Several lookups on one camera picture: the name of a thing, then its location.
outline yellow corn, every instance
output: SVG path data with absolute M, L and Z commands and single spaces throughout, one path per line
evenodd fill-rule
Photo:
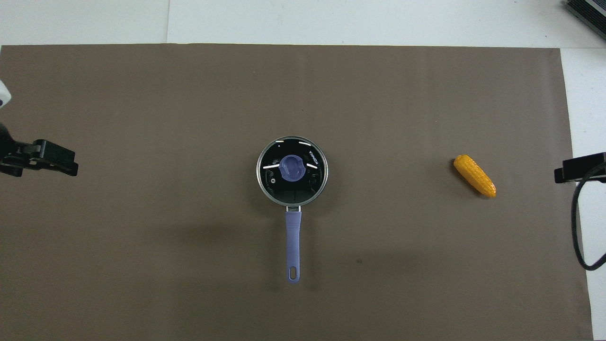
M 478 192 L 487 197 L 496 197 L 496 187 L 492 180 L 469 155 L 457 156 L 454 159 L 454 167 Z

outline black cable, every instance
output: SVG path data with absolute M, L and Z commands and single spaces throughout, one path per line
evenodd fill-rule
M 589 178 L 596 175 L 596 173 L 598 173 L 599 171 L 603 170 L 604 167 L 606 167 L 606 162 L 603 162 L 595 166 L 594 168 L 591 168 L 587 173 L 585 173 L 583 179 L 580 180 L 579 184 L 576 186 L 576 189 L 574 189 L 574 194 L 572 196 L 572 211 L 570 217 L 572 220 L 572 241 L 574 246 L 574 253 L 576 254 L 576 258 L 579 260 L 581 266 L 585 270 L 589 271 L 593 271 L 595 269 L 598 269 L 600 266 L 604 265 L 604 263 L 606 263 L 606 254 L 600 257 L 600 259 L 592 265 L 587 265 L 587 263 L 583 259 L 583 256 L 581 255 L 581 249 L 579 248 L 579 238 L 576 234 L 576 210 L 579 205 L 579 194 L 581 193 L 581 188 L 583 188 L 583 185 L 587 182 L 587 180 L 589 180 Z

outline purple handle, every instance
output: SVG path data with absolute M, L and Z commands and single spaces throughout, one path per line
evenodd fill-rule
M 286 212 L 286 278 L 292 284 L 299 281 L 299 231 L 301 212 Z

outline metal rim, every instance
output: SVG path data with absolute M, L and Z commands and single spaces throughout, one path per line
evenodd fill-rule
M 320 153 L 320 157 L 322 158 L 322 162 L 324 163 L 324 179 L 322 181 L 322 184 L 320 185 L 320 188 L 311 198 L 309 198 L 301 203 L 285 203 L 283 201 L 275 199 L 267 192 L 267 190 L 265 189 L 265 187 L 263 187 L 263 184 L 261 183 L 261 159 L 263 159 L 263 155 L 271 146 L 273 146 L 275 143 L 277 143 L 276 141 L 286 140 L 287 138 L 294 138 L 294 139 L 301 140 L 303 142 L 311 144 L 311 146 L 314 147 Z M 302 206 L 302 205 L 312 202 L 324 190 L 324 187 L 326 186 L 326 182 L 328 181 L 328 162 L 326 161 L 326 156 L 324 155 L 324 152 L 322 151 L 322 149 L 320 149 L 320 147 L 318 147 L 318 145 L 315 144 L 314 142 L 312 142 L 304 137 L 300 137 L 300 136 L 284 136 L 284 137 L 274 139 L 270 144 L 267 145 L 267 147 L 265 147 L 263 149 L 261 154 L 259 154 L 259 159 L 257 160 L 257 168 L 255 169 L 255 172 L 257 173 L 257 182 L 259 183 L 259 187 L 261 187 L 261 190 L 263 191 L 265 196 L 267 196 L 271 201 L 273 201 L 277 204 L 280 204 L 282 206 L 286 206 L 286 207 Z

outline brown mat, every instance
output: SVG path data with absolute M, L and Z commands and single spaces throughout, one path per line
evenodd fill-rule
M 80 173 L 0 177 L 7 340 L 590 339 L 559 50 L 3 46 L 16 140 Z M 301 281 L 255 164 L 318 143 Z M 492 177 L 480 197 L 453 170 Z

